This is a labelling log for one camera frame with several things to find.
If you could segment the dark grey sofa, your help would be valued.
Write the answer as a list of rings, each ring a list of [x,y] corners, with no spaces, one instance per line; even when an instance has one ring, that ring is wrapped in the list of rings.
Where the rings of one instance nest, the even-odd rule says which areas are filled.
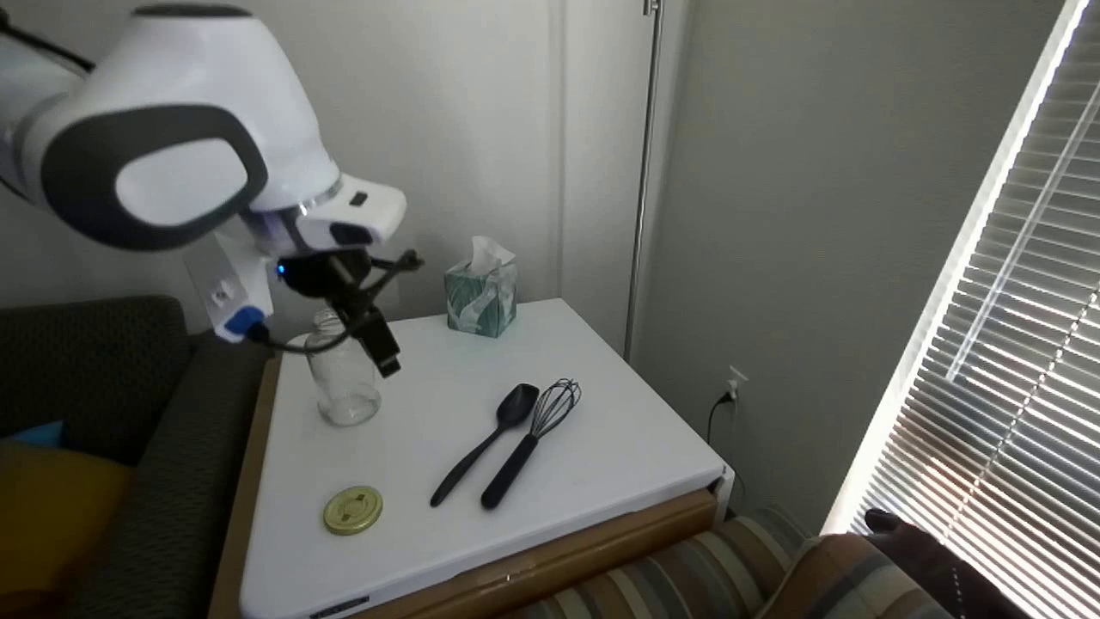
[[[62,420],[61,447],[132,469],[66,603],[12,619],[207,615],[268,360],[189,334],[172,297],[0,309],[0,440]]]

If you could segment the black whisk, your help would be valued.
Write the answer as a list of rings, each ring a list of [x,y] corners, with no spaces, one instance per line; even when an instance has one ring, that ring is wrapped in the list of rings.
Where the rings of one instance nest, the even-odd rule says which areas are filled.
[[[483,509],[491,511],[498,508],[507,491],[510,490],[512,482],[519,476],[522,466],[534,455],[535,447],[538,446],[540,440],[566,419],[566,414],[570,414],[573,408],[580,404],[581,397],[580,383],[572,377],[562,377],[541,393],[535,400],[529,430],[518,446],[512,451],[510,457],[504,463],[498,474],[492,478],[487,489],[480,496],[480,505]]]

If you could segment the clear glass jar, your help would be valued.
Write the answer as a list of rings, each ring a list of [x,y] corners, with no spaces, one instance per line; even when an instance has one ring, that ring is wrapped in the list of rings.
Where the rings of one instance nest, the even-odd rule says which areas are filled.
[[[358,425],[372,420],[382,407],[380,376],[369,353],[354,338],[308,355],[318,390],[318,410],[333,425]]]

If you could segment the metal lamp pole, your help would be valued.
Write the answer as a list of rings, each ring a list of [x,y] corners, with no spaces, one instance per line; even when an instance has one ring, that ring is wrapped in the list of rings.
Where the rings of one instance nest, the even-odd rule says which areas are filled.
[[[644,278],[644,241],[645,220],[649,201],[649,180],[653,151],[653,131],[657,86],[659,86],[660,56],[663,49],[663,24],[668,0],[644,0],[644,16],[650,20],[650,51],[648,60],[647,82],[645,82],[645,117],[644,146],[640,152],[638,172],[638,191],[635,212],[635,231],[632,232],[632,263],[630,263],[630,279],[627,297],[627,316],[625,320],[624,345],[622,360],[632,360],[635,349],[635,328],[638,318],[638,295]]]

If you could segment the blue cushion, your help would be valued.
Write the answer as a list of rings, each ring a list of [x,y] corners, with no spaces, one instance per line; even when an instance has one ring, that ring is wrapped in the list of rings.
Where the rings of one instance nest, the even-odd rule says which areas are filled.
[[[7,436],[7,440],[12,440],[19,444],[32,445],[38,447],[61,447],[63,443],[64,434],[64,422],[62,420],[52,420],[52,422],[25,428],[25,430],[13,432],[13,434]]]

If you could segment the white window blinds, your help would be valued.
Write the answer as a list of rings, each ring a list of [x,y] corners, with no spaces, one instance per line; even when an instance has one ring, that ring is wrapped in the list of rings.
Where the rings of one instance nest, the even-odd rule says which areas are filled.
[[[1100,619],[1100,0],[1062,0],[824,531],[869,508]]]

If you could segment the green patterned tissue box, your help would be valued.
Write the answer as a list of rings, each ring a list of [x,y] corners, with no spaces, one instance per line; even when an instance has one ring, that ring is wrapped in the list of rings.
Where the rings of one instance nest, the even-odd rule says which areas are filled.
[[[490,236],[473,236],[471,258],[444,272],[448,327],[499,338],[517,314],[515,254]]]

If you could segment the black spoon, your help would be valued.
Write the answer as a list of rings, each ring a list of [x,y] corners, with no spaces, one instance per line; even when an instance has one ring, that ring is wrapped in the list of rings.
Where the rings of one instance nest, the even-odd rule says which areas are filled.
[[[437,486],[433,495],[430,498],[429,505],[431,508],[437,508],[441,502],[444,502],[449,494],[455,490],[459,482],[463,479],[468,471],[471,469],[476,462],[479,462],[480,456],[484,453],[487,447],[495,442],[496,439],[501,438],[504,432],[508,432],[512,428],[522,424],[522,421],[528,418],[528,414],[534,412],[534,405],[537,401],[537,397],[540,395],[540,389],[535,387],[534,384],[519,383],[515,388],[512,388],[512,393],[508,393],[506,397],[498,405],[498,410],[496,410],[496,425],[495,430],[491,434],[479,443],[479,446],[473,447],[468,452],[463,458],[457,462],[448,474],[446,474],[443,480]]]

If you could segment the yellow cushion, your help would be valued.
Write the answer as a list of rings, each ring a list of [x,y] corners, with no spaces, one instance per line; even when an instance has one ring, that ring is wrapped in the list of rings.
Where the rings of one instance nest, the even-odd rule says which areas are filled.
[[[111,458],[0,440],[0,616],[66,603],[131,480]]]

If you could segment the gold jar lid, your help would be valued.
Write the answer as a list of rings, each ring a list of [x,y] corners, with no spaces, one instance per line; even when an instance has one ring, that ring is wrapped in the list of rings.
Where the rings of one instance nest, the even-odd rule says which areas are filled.
[[[337,491],[324,504],[321,522],[334,537],[358,537],[376,524],[382,506],[382,495],[373,487],[350,487]]]

